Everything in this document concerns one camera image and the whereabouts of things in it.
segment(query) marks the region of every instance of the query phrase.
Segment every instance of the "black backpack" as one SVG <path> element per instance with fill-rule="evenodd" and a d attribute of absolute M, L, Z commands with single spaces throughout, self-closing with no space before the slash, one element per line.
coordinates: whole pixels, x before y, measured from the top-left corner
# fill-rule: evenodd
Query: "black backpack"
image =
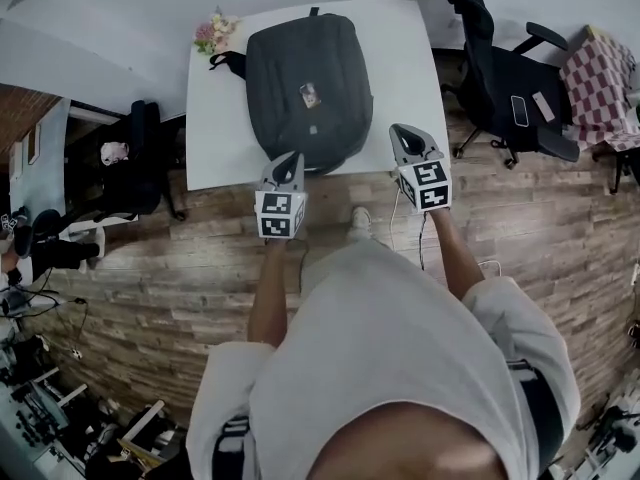
<path fill-rule="evenodd" d="M 251 125 L 270 160 L 304 154 L 308 172 L 325 174 L 367 139 L 373 96 L 353 23 L 311 15 L 253 34 L 247 54 L 214 55 L 247 82 Z"/>

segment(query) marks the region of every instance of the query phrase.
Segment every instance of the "person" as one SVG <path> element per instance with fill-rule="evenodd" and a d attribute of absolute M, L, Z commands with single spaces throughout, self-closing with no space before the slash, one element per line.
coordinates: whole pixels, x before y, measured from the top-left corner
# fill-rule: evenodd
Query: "person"
<path fill-rule="evenodd" d="M 448 290 L 372 240 L 356 208 L 352 243 L 304 269 L 290 326 L 286 243 L 268 242 L 247 341 L 210 350 L 187 435 L 194 479 L 235 478 L 220 473 L 233 466 L 222 438 L 247 427 L 244 480 L 538 477 L 509 361 L 544 376 L 564 440 L 580 409 L 566 344 L 512 279 L 484 279 L 448 209 L 430 215 Z"/>

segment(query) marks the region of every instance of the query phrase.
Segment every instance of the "pink flower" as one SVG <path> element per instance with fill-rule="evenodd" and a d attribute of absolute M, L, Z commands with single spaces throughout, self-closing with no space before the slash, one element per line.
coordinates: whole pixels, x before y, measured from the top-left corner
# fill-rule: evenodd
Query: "pink flower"
<path fill-rule="evenodd" d="M 203 23 L 196 29 L 196 41 L 210 41 L 213 39 L 214 29 L 211 23 Z"/>

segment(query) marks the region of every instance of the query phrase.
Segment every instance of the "desk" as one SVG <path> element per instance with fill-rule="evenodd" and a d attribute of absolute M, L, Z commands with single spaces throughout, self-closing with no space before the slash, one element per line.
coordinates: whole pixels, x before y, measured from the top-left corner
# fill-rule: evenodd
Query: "desk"
<path fill-rule="evenodd" d="M 449 162 L 447 128 L 431 45 L 417 2 L 358 0 L 314 4 L 348 17 L 356 27 L 371 93 L 373 121 L 362 151 L 332 174 L 390 171 L 395 159 L 389 126 L 405 123 L 430 133 Z M 230 40 L 245 53 L 259 30 L 308 16 L 311 5 L 243 18 Z M 227 66 L 209 71 L 209 57 L 191 49 L 187 93 L 187 187 L 197 190 L 257 181 L 269 162 L 247 109 L 244 80 Z"/>

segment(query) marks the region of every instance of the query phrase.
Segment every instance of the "equipment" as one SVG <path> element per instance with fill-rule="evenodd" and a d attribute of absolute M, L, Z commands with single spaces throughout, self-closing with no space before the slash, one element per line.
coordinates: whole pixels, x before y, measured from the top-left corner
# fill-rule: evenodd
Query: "equipment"
<path fill-rule="evenodd" d="M 406 124 L 389 128 L 400 190 L 419 212 L 451 206 L 451 176 L 433 137 Z"/>
<path fill-rule="evenodd" d="M 373 97 L 353 23 L 317 15 L 253 34 L 247 55 L 214 55 L 247 82 L 251 125 L 270 160 L 297 151 L 306 168 L 326 174 L 358 153 L 367 138 Z"/>
<path fill-rule="evenodd" d="M 285 153 L 269 163 L 256 190 L 254 210 L 261 238 L 291 239 L 304 219 L 304 155 Z"/>

